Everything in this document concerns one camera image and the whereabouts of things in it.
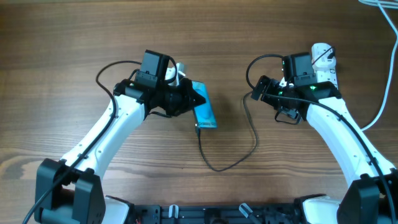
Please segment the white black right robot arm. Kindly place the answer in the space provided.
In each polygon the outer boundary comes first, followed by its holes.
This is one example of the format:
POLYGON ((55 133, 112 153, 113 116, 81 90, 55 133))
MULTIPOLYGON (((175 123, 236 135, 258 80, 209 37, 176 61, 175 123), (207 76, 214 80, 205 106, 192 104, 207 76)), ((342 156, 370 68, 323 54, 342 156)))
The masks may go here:
POLYGON ((341 201, 327 195, 297 200, 301 223, 397 223, 397 169, 350 115, 336 84, 334 54, 324 64, 308 53, 279 55, 283 79, 265 75, 250 84, 252 98, 296 124, 306 121, 322 137, 348 185, 341 201))

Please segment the Galaxy S25 smartphone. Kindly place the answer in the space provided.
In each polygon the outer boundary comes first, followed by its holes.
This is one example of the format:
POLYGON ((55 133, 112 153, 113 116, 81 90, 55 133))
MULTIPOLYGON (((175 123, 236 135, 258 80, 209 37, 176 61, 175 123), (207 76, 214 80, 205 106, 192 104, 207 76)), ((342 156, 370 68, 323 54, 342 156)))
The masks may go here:
POLYGON ((209 94, 206 85, 203 82, 192 81, 193 89, 204 99, 206 102, 202 105, 196 106, 193 110, 196 119, 196 127, 202 129, 215 129, 218 127, 216 118, 211 107, 209 94))

